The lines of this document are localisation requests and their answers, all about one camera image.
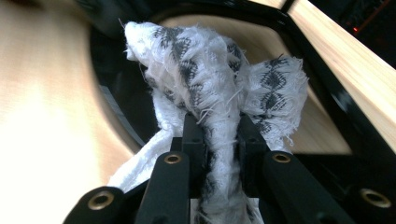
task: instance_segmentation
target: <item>black plastic frame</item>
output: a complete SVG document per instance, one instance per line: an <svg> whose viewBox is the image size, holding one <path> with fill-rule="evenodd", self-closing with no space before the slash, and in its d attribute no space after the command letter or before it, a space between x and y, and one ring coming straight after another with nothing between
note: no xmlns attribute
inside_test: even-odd
<svg viewBox="0 0 396 224"><path fill-rule="evenodd" d="M95 2L96 7L87 9L84 6L94 26L91 36L93 67L120 123L141 146L158 131L157 122L149 87L142 76L145 68L126 60L119 19L123 22L160 22L190 14L226 17L273 29L293 56L304 59L310 87L353 152L351 156L297 155L313 175L316 178L336 176L336 181L330 181L332 184L342 182L346 188L372 186L384 190L382 192L388 193L392 199L396 197L395 153L288 15L287 10L293 1L286 1L281 9L246 0ZM327 179L320 183L326 186L326 181L329 182Z"/></svg>

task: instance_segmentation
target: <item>black bar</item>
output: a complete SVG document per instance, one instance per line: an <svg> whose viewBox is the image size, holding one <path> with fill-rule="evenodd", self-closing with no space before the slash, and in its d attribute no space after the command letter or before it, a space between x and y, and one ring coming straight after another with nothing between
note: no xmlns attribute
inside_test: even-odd
<svg viewBox="0 0 396 224"><path fill-rule="evenodd" d="M264 153L269 148L248 115L241 115L237 136L242 188L248 197L257 198L259 193L256 176L260 171Z"/></svg>
<svg viewBox="0 0 396 224"><path fill-rule="evenodd" d="M162 154L155 163L135 224L190 223L189 157Z"/></svg>
<svg viewBox="0 0 396 224"><path fill-rule="evenodd" d="M64 224L113 224L122 208L122 190L101 187L86 193L76 204Z"/></svg>
<svg viewBox="0 0 396 224"><path fill-rule="evenodd" d="M297 158L289 153L266 153L262 178L269 185L289 224L355 223Z"/></svg>
<svg viewBox="0 0 396 224"><path fill-rule="evenodd" d="M288 13L289 9L293 5L294 0L286 0L283 4L282 8L280 9L283 13Z"/></svg>
<svg viewBox="0 0 396 224"><path fill-rule="evenodd" d="M190 197L199 198L210 159L205 147L204 131L198 126L197 120L191 113L187 113L184 118L181 147L190 158Z"/></svg>

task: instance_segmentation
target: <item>white cloth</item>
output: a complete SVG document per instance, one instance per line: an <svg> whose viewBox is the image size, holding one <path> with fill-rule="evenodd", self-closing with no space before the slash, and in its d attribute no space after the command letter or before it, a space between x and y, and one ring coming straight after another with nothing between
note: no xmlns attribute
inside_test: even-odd
<svg viewBox="0 0 396 224"><path fill-rule="evenodd" d="M233 157L240 112L247 113L269 148L283 144L298 127L306 99L302 60L289 56L249 65L228 37L196 26L166 28L153 23L125 26L127 58L148 69L147 83L160 131L112 176L109 186L128 191L147 180L159 155L181 136L191 112L214 155L203 197L192 206L194 223L262 223L257 200L242 191Z"/></svg>

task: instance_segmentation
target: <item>light wood surface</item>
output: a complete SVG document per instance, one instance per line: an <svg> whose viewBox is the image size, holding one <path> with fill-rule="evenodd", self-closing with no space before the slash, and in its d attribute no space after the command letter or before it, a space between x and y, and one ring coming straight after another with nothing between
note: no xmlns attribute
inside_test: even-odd
<svg viewBox="0 0 396 224"><path fill-rule="evenodd" d="M395 149L395 70L306 0L297 1L290 15ZM212 25L221 32L239 27L228 24ZM276 35L263 33L275 46ZM283 52L281 43L272 48L252 41L254 35L239 37L235 41L252 60ZM129 147L137 147L121 140L114 119L92 72L89 24L72 1L43 0L40 7L0 1L0 223L61 223L85 192L104 185L133 156ZM293 136L295 150L307 149L312 134L329 150L347 151L315 96Z"/></svg>

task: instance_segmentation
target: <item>screw hole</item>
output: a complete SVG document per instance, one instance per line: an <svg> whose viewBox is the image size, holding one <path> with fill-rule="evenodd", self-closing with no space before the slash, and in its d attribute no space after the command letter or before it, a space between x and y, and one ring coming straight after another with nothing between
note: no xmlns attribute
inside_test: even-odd
<svg viewBox="0 0 396 224"><path fill-rule="evenodd" d="M291 161L291 158L287 155L277 153L273 156L273 160L277 162L287 163Z"/></svg>
<svg viewBox="0 0 396 224"><path fill-rule="evenodd" d="M175 164L181 161L181 157L173 154L173 155L169 155L167 157L165 157L165 162L168 164Z"/></svg>
<svg viewBox="0 0 396 224"><path fill-rule="evenodd" d="M91 210L101 210L109 206L114 201L114 195L107 191L101 191L88 201L88 207Z"/></svg>
<svg viewBox="0 0 396 224"><path fill-rule="evenodd" d="M392 206L392 203L385 195L372 189L361 189L360 193L363 200L373 206L380 208L389 208Z"/></svg>

